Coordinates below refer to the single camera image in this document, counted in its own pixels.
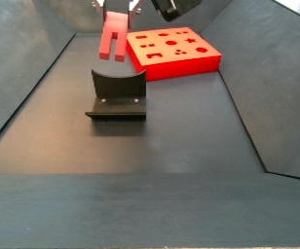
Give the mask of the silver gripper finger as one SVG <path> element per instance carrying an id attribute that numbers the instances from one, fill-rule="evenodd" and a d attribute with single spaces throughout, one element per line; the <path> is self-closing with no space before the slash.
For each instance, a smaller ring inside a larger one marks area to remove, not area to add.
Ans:
<path id="1" fill-rule="evenodd" d="M 140 3 L 141 3 L 141 0 L 128 1 L 127 12 L 128 12 L 129 18 L 133 18 L 140 13 Z"/>
<path id="2" fill-rule="evenodd" d="M 104 12 L 104 2 L 105 0 L 91 0 L 91 6 L 96 9 L 99 13 Z"/>

